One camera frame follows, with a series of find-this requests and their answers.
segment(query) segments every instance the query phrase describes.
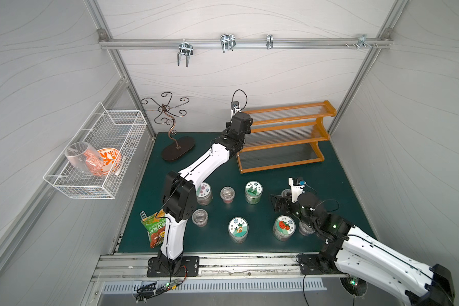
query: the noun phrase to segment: ventilation grille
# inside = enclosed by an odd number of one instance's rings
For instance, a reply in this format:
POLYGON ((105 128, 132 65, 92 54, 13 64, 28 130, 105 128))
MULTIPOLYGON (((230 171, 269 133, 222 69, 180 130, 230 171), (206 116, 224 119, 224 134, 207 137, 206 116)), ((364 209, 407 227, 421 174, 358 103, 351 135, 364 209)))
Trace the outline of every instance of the ventilation grille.
MULTIPOLYGON (((153 283, 151 281, 137 282, 105 282, 103 294, 135 293, 141 286, 153 283)), ((163 286, 166 280, 159 280, 157 288, 163 286)), ((321 278, 306 278, 305 291, 326 290, 321 278)), ((254 279, 188 279, 173 293, 182 292, 288 292, 302 291, 302 278, 254 278, 254 279)))

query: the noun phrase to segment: white robotic arm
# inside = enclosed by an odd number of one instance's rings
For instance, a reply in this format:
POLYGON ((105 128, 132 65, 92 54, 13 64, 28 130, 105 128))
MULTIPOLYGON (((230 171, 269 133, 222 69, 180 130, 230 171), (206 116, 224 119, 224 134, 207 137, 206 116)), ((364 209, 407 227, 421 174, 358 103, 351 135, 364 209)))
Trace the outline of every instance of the white robotic arm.
POLYGON ((306 182, 302 178, 289 178, 289 186, 291 196, 271 195, 274 210, 294 215, 325 241, 318 262, 314 263, 320 269, 361 278, 398 297, 406 305, 453 305, 455 293, 448 269, 412 260, 378 242, 351 222, 328 213, 320 205, 322 201, 304 192, 306 182))
MULTIPOLYGON (((221 144, 213 144, 203 156, 189 167, 179 172, 186 181, 192 181, 193 186, 199 187, 202 182, 219 166, 230 159, 230 151, 221 144)), ((177 259, 184 251, 184 233, 187 219, 177 222, 173 214, 166 214, 165 239, 161 252, 170 260, 177 259)))
POLYGON ((231 121, 226 123, 226 129, 205 154, 178 173, 172 171, 167 174, 163 191, 167 223, 157 263, 170 275, 177 273, 181 267, 185 226, 197 206, 197 187, 243 148, 245 134, 251 132, 252 123, 247 113, 235 112, 231 121))

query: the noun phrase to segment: wall hook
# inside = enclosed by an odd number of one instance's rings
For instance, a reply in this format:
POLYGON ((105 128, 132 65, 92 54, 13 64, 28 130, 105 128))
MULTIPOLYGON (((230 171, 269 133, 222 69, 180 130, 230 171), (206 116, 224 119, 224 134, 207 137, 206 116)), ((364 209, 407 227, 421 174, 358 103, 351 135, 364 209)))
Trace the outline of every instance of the wall hook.
POLYGON ((192 54, 194 54, 194 48, 185 41, 181 43, 178 47, 177 65, 180 66, 180 59, 185 55, 185 66, 189 67, 189 59, 192 54))
POLYGON ((274 47, 274 36, 272 34, 267 35, 267 50, 274 47))
POLYGON ((236 46, 236 40, 234 39, 233 34, 224 34, 221 35, 221 48, 223 49, 223 53, 225 53, 225 50, 231 50, 233 51, 234 46, 236 46))

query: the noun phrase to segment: plastic jar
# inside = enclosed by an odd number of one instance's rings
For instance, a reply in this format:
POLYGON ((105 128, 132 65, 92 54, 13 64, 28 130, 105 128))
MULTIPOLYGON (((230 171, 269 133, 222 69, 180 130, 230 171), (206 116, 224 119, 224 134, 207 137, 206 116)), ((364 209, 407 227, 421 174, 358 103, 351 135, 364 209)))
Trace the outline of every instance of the plastic jar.
POLYGON ((219 193, 219 195, 221 196, 221 199, 223 199, 223 202, 225 202, 226 204, 229 204, 233 202, 234 195, 235 195, 234 189, 231 187, 224 187, 223 189, 221 189, 221 192, 219 193))
POLYGON ((292 195, 292 191, 290 189, 284 189, 280 196, 291 196, 292 195))
POLYGON ((289 240, 296 230, 296 224, 291 217, 281 215, 274 222, 274 237, 280 241, 289 240))
POLYGON ((306 224, 299 221, 299 232, 303 236, 309 236, 312 235, 315 231, 306 224))
POLYGON ((243 243, 248 236, 248 223, 242 217, 233 218, 228 224, 228 233, 233 242, 243 243))
POLYGON ((245 185, 245 199, 250 204, 257 204, 262 197, 263 187, 257 181, 250 181, 245 185))
POLYGON ((198 227, 206 226, 208 223, 208 212, 203 209, 198 209, 192 214, 192 222, 198 227))
POLYGON ((202 206, 206 206, 212 201, 212 189, 211 186, 202 182, 201 185, 197 188, 196 191, 197 202, 202 206))

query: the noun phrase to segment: floor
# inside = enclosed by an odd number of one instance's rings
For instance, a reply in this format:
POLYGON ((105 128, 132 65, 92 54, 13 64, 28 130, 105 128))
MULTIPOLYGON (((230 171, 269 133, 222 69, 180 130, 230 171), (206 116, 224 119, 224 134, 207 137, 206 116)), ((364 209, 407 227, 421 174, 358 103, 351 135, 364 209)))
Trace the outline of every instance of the floor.
MULTIPOLYGON (((118 252, 157 252, 149 246, 146 229, 140 222, 139 213, 151 215, 161 207, 162 188, 165 175, 169 171, 178 172, 209 149, 209 143, 219 133, 177 133, 176 137, 190 136, 195 139, 195 147, 175 162, 165 162, 161 151, 172 143, 166 133, 159 133, 151 153, 141 186, 135 199, 131 215, 122 236, 118 252)), ((319 144, 325 156, 324 162, 298 165, 294 167, 240 174, 236 157, 216 169, 207 179, 213 189, 213 201, 207 206, 199 206, 208 212, 208 224, 199 228, 190 220, 184 236, 184 253, 194 252, 318 252, 323 242, 315 236, 295 233, 288 241, 279 241, 272 234, 272 226, 279 216, 273 211, 270 194, 280 194, 289 188, 289 177, 303 177, 307 184, 318 192, 322 200, 336 199, 340 208, 335 212, 356 224, 373 236, 373 232, 357 201, 335 151, 329 142, 319 144), (250 205, 245 201, 244 186, 248 181, 258 181, 263 186, 260 202, 250 205), (219 196, 221 188, 231 186, 236 191, 232 204, 226 205, 219 196), (227 225, 233 217, 243 217, 249 224, 247 240, 242 244, 233 243, 228 235, 227 225)), ((337 207, 334 201, 324 203, 327 209, 337 207)))

